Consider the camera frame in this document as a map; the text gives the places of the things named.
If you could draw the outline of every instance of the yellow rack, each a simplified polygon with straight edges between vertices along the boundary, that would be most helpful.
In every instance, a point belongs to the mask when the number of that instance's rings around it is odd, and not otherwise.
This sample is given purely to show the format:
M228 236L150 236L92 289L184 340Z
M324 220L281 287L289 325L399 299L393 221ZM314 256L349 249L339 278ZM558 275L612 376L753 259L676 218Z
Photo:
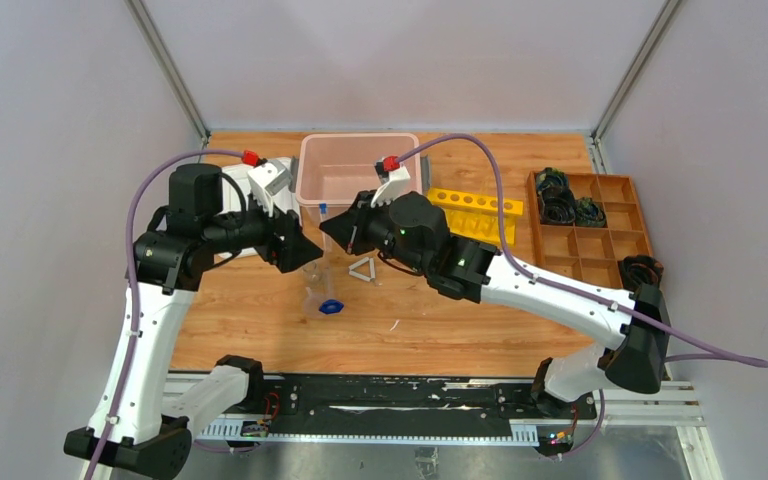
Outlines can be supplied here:
M426 196L433 205L443 209L452 233L482 242L501 244L498 203L495 196L445 188L431 188ZM505 215L505 238L513 245L516 241L516 219L525 213L525 204L519 200L505 199L502 208Z

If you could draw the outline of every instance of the pink bin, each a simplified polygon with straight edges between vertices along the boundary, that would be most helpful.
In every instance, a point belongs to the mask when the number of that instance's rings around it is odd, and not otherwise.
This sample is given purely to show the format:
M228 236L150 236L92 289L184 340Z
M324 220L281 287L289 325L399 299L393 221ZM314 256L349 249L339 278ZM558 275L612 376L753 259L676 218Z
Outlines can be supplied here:
M419 145L410 133L314 134L302 140L296 199L315 225L345 212L361 190L375 190L381 182L375 162L401 155ZM411 175L408 191L422 193L419 155L405 161Z

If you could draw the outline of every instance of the gray floor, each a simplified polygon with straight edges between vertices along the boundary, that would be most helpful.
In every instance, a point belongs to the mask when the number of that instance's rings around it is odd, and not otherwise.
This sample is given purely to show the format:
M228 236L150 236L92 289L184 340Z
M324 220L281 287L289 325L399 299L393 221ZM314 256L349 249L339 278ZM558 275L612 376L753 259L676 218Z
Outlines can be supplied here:
M579 427L579 438L589 432ZM436 453L436 462L432 459ZM119 478L136 478L121 475ZM531 448L269 444L243 455L194 450L181 480L689 480L674 428L614 427L561 463Z

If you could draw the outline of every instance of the wood surface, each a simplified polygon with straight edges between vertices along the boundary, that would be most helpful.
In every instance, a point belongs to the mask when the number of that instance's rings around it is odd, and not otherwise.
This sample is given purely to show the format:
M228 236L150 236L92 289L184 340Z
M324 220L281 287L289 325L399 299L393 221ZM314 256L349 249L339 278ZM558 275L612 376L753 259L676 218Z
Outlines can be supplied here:
M209 147L249 149L261 157L297 156L307 134L218 132ZM424 142L439 135L418 137ZM570 173L591 172L580 135L478 136L499 162L507 198L526 200L526 178L532 170L554 166ZM495 194L487 159L471 143L446 142L427 154L433 186ZM236 162L213 156L206 161ZM526 211L519 219L512 247L528 262L534 261L531 214ZM321 243L319 230L309 219L303 221L305 234ZM346 273L357 259L329 255L336 296L346 306L322 318L306 318L302 312L300 271L281 275L259 257L248 257L208 272L184 321L171 368L207 370L223 355L236 354L260 360L270 372L533 376L546 357L590 344L584 335L527 312L450 300L424 278L380 262L379 285L363 282Z

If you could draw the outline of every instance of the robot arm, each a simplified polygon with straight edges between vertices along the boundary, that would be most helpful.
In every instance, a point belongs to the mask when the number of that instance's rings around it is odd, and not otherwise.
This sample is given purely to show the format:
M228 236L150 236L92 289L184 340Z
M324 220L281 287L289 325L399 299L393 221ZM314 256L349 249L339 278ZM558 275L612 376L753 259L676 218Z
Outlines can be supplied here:
M386 186L388 179L381 172L379 175ZM631 295L517 260L538 277L598 292L615 301L609 307L589 302L521 276L493 245L452 234L443 210L422 195L410 192L387 197L381 191L360 192L345 213L323 222L320 229L349 253L362 255L378 250L381 259L398 261L414 274L424 276L428 285L444 296L534 312L595 340L580 352L566 358L549 358L541 364L531 393L544 415L555 416L581 395L605 386L616 385L638 393L659 391L666 334L639 324L617 309L623 305L669 324L657 288L644 286Z
M302 234L298 213L272 201L288 184L286 168L280 162L261 161L249 173L252 195L247 206L223 214L219 167L183 165L170 175L169 205L155 215L156 220L165 218L166 230L156 230L159 222L153 221L134 244L142 310L136 348L128 354L133 335L129 288L107 385L88 426L67 434L67 454L89 460L109 424L100 463L171 479L183 467L195 436L211 421L232 405L262 398L260 363L227 356L184 395L166 404L162 400L178 332L202 275L214 266L214 254L254 248L282 273L322 256ZM125 388L116 399L116 384L129 356ZM118 416L109 418L114 401L119 402Z

